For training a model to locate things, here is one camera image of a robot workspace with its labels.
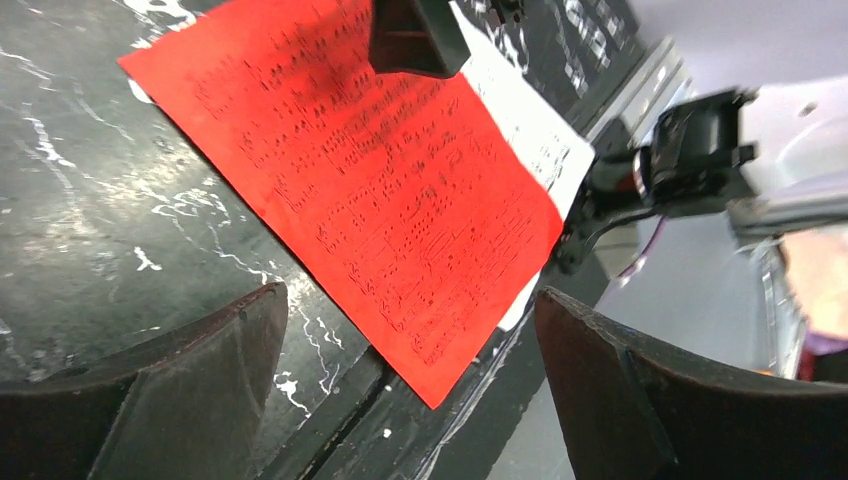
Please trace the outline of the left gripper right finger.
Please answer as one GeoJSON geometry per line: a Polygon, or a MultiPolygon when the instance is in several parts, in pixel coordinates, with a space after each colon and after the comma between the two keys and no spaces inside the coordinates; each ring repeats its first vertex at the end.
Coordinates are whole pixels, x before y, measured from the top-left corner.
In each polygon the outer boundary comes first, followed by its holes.
{"type": "Polygon", "coordinates": [[[579,479],[843,479],[847,389],[729,366],[553,288],[535,328],[579,479]]]}

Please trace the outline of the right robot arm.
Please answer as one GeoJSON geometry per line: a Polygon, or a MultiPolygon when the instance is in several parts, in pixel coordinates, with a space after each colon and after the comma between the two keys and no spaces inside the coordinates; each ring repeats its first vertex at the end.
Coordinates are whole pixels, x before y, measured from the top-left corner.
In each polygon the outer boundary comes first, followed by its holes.
{"type": "Polygon", "coordinates": [[[373,1],[379,74],[464,74],[517,139],[557,149],[565,212],[549,261],[577,272],[608,231],[652,217],[729,212],[746,240],[847,218],[847,193],[810,180],[847,167],[847,77],[777,71],[765,24],[725,27],[741,86],[695,97],[670,79],[670,40],[647,48],[626,1],[373,1]]]}

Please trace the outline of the red sheet music page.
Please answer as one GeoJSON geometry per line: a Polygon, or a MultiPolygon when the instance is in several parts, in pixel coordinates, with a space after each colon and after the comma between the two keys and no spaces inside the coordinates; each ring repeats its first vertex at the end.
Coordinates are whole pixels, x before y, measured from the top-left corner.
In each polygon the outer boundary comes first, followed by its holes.
{"type": "Polygon", "coordinates": [[[366,1],[229,1],[120,66],[430,407],[562,218],[468,81],[377,75],[366,1]]]}

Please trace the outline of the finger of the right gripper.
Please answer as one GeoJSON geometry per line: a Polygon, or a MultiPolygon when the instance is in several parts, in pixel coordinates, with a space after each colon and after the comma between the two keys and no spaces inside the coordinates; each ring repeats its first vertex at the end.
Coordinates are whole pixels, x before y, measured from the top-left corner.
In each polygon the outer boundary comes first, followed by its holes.
{"type": "Polygon", "coordinates": [[[457,75],[471,56],[445,0],[373,0],[368,60],[377,74],[438,79],[457,75]]]}

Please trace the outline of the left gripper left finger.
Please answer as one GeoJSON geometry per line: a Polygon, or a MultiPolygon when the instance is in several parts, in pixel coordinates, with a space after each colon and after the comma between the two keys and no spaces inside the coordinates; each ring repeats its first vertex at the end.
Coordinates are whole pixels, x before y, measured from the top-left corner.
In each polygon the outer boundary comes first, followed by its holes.
{"type": "Polygon", "coordinates": [[[244,479],[288,318],[282,283],[39,382],[1,386],[5,479],[244,479]]]}

